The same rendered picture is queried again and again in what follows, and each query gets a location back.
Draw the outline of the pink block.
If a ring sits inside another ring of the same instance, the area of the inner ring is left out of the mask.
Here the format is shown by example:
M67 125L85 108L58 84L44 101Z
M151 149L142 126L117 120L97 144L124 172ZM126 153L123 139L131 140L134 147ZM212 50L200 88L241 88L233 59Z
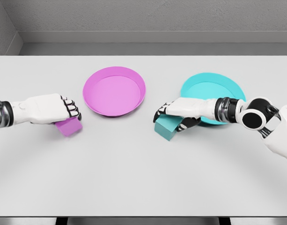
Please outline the pink block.
M77 117L55 122L55 126L60 131L60 133L66 137L82 129L82 123L78 120Z

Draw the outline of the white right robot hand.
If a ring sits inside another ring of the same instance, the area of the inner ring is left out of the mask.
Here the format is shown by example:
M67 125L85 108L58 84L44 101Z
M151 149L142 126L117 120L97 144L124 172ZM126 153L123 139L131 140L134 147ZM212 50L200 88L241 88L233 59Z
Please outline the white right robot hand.
M156 111L153 123L155 123L161 115L178 116L183 119L176 128L177 132L192 128L201 122L198 105L202 102L202 99L186 97L179 97L172 102L167 102Z

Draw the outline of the teal block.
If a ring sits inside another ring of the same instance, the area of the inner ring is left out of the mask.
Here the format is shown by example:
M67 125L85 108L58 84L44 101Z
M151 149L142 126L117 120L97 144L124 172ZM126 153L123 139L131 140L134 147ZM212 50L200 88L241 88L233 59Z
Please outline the teal block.
M170 141L175 133L183 117L161 114L155 121L155 132Z

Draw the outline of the cyan plate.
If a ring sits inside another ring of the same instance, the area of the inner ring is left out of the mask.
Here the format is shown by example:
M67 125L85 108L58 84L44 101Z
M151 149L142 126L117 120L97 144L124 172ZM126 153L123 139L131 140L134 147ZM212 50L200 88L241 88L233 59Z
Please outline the cyan plate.
M241 87L230 78L216 73L200 73L188 78L181 87L183 98L236 98L246 100Z

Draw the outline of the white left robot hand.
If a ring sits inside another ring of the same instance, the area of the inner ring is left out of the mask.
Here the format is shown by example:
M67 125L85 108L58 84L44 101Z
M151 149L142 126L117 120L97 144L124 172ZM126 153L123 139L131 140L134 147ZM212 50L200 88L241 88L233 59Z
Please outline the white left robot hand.
M60 94L30 97L26 104L29 121L34 124L52 124L70 118L82 119L75 102Z

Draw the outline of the pink plate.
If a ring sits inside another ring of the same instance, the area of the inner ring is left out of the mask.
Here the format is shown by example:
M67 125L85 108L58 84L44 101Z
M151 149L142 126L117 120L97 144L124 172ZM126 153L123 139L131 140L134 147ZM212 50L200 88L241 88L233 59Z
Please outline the pink plate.
M117 117L130 113L143 102L146 84L142 76L130 68L106 67L86 80L82 94L92 111Z

